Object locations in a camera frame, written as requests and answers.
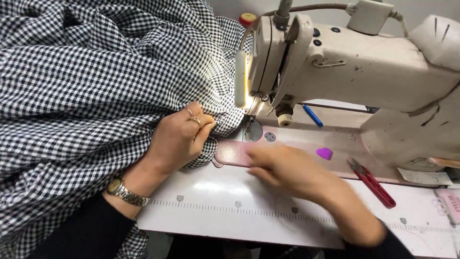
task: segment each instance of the gingham fabric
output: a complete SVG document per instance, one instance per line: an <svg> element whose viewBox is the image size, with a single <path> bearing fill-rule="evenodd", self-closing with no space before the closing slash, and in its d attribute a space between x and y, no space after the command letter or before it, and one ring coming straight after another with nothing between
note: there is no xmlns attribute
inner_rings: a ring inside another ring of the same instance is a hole
<svg viewBox="0 0 460 259"><path fill-rule="evenodd" d="M243 31L200 0L0 0L0 258L28 256L142 156L162 117L199 101L213 135L234 130ZM135 227L117 257L146 243Z"/></svg>

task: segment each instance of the white wall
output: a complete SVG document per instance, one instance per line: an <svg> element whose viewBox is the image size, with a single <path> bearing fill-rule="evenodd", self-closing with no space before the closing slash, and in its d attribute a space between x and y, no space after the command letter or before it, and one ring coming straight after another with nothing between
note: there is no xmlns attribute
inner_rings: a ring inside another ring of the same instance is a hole
<svg viewBox="0 0 460 259"><path fill-rule="evenodd" d="M238 19L241 13L251 12L261 15L276 10L279 0L207 0L213 7L216 16ZM304 6L321 3L356 3L357 0L294 0L293 6ZM460 0L384 0L395 6L395 11L404 15L409 31L417 27L429 14L436 14L460 22ZM348 16L341 10L307 11L314 23L345 27ZM400 24L396 20L388 20L383 33L402 36Z"/></svg>

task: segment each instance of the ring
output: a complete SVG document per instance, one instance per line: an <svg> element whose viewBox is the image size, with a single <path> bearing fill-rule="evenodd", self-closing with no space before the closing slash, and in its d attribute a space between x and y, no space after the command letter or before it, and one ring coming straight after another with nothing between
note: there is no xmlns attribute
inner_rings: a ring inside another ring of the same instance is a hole
<svg viewBox="0 0 460 259"><path fill-rule="evenodd" d="M198 123L198 127L201 126L201 121L197 117L190 117L189 120L192 120L192 121L195 121L196 123Z"/></svg>

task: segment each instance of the sewing machine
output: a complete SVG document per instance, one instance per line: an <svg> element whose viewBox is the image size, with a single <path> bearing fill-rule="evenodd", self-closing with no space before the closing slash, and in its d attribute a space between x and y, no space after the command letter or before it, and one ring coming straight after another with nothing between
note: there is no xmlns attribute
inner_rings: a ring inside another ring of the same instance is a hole
<svg viewBox="0 0 460 259"><path fill-rule="evenodd" d="M283 31L273 18L261 17L252 54L239 52L236 58L236 105L260 122L263 133L275 133L276 141L303 143L309 152L334 146L331 161L315 159L338 174L354 175L345 162L350 154L366 163L379 181L384 174L401 177L396 166L435 171L440 167L427 158L460 160L460 137L455 134L460 127L460 25L430 16L409 38L382 35L378 33L392 6L383 4L379 13L373 7L380 3L360 2L364 5L351 6L347 28L314 24L308 16L296 15ZM371 116L311 107L324 123L318 128L296 105L311 99L381 109ZM260 141L269 139L262 135ZM221 153L238 157L227 151ZM394 171L379 175L386 169L370 162L368 153ZM449 223L433 189L383 183L397 203L389 210L361 181L345 181L413 255L458 258L460 230ZM151 200L138 217L143 230L343 247L327 211L270 189L244 167L181 169Z"/></svg>
<svg viewBox="0 0 460 259"><path fill-rule="evenodd" d="M379 34L392 5L361 0L351 9L347 28L296 15L280 30L261 17L250 61L237 59L236 105L255 117L273 111L281 127L311 99L378 107L361 138L383 164L437 171L444 166L427 159L460 160L460 24L430 16L394 37Z"/></svg>

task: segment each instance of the industrial sewing machine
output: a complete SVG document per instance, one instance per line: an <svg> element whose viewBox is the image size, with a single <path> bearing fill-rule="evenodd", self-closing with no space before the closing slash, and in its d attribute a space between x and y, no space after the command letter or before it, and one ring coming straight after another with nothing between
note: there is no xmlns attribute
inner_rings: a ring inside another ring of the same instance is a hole
<svg viewBox="0 0 460 259"><path fill-rule="evenodd" d="M460 24L431 15L407 33L393 6L348 5L347 28L314 24L282 0L253 29L252 53L236 60L235 104L247 115L274 112L280 127L312 99L381 108L360 128L364 146L387 166L437 171L429 158L460 160ZM405 37L379 34L388 17Z"/></svg>

